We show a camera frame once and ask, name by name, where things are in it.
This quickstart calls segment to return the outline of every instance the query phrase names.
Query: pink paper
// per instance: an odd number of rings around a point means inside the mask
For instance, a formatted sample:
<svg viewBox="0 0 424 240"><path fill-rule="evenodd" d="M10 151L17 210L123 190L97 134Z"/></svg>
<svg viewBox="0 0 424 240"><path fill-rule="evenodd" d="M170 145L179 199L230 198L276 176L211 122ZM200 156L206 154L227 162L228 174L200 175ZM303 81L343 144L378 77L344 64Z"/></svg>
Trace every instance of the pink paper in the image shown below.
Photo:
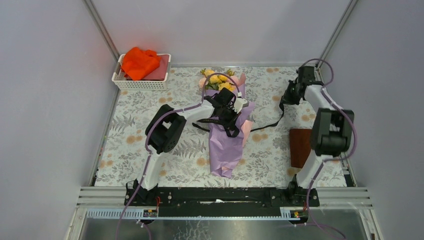
<svg viewBox="0 0 424 240"><path fill-rule="evenodd" d="M245 146L246 141L248 140L249 134L251 133L252 125L253 125L253 122L249 120L244 121L243 125L241 125L241 130L243 131L243 134L244 134L243 147Z"/></svg>
<svg viewBox="0 0 424 240"><path fill-rule="evenodd" d="M154 71L152 71L149 75L145 76L143 80L158 80L163 81L165 80L165 75L167 74L168 69L168 61L170 59L170 56L168 54L160 55L160 63L159 67L156 68Z"/></svg>

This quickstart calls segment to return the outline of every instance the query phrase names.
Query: plastic basket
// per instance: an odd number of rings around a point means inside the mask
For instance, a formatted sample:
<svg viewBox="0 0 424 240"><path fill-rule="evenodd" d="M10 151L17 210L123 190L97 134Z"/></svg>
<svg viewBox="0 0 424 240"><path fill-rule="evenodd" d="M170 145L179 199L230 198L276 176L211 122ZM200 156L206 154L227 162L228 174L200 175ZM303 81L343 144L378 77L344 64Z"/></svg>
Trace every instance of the plastic basket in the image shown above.
<svg viewBox="0 0 424 240"><path fill-rule="evenodd" d="M120 90L166 90L168 89L168 75L171 68L171 54L158 54L169 55L168 67L166 69L165 79L163 81L152 81L152 80L140 80L140 81L128 81L124 76L125 73L121 70L122 60L125 54L119 57L118 63L116 64L115 72L112 75L112 82L118 86Z"/></svg>

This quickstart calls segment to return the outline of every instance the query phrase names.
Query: white wall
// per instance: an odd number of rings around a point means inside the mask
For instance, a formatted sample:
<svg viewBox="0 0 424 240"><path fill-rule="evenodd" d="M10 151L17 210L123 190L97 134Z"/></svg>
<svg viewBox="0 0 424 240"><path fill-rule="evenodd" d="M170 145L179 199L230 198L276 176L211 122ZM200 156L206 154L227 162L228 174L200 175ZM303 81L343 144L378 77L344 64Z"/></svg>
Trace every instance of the white wall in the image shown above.
<svg viewBox="0 0 424 240"><path fill-rule="evenodd" d="M355 112L356 179L386 240L423 238L423 23L422 0L359 1L328 59L330 94Z"/></svg>
<svg viewBox="0 0 424 240"><path fill-rule="evenodd" d="M0 239L63 239L114 60L81 0L0 1Z"/></svg>
<svg viewBox="0 0 424 240"><path fill-rule="evenodd" d="M174 64L302 63L319 57L349 0L94 0L120 53Z"/></svg>

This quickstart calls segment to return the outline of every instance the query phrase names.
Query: table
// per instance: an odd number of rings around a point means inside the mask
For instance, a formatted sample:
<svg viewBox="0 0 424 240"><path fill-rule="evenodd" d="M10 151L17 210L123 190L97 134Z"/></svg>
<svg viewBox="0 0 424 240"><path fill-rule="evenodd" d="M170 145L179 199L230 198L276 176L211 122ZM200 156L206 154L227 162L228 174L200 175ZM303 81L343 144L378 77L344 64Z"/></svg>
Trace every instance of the table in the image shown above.
<svg viewBox="0 0 424 240"><path fill-rule="evenodd" d="M101 153L95 186L124 186L143 171L148 153L145 129L163 104L178 109L200 101L200 70L204 67L173 67L168 90L121 91ZM225 72L228 67L210 67ZM276 122L278 105L296 67L231 67L237 76L246 74L246 98L256 103L249 120L253 128ZM171 152L166 154L159 174L160 187L286 187L300 169L290 166L289 129L310 129L315 112L311 105L288 106L277 127L252 132L243 158L232 178L210 174L208 132L187 125ZM345 187L339 162L328 163L318 187Z"/></svg>

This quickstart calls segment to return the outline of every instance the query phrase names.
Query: purple paper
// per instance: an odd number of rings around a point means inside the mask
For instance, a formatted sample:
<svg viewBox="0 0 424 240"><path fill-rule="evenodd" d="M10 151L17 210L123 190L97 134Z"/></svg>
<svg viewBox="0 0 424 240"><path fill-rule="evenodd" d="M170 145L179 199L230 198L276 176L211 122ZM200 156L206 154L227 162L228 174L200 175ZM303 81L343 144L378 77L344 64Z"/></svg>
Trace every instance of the purple paper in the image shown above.
<svg viewBox="0 0 424 240"><path fill-rule="evenodd" d="M241 95L245 97L245 85L238 87ZM206 95L212 96L219 91L206 90ZM209 123L209 157L210 157L210 173L231 178L233 169L239 163L243 156L243 138L244 133L241 131L243 123L255 108L255 103L249 101L249 106L241 110L235 126L240 129L240 133L236 137L228 137L224 127L218 124Z"/></svg>

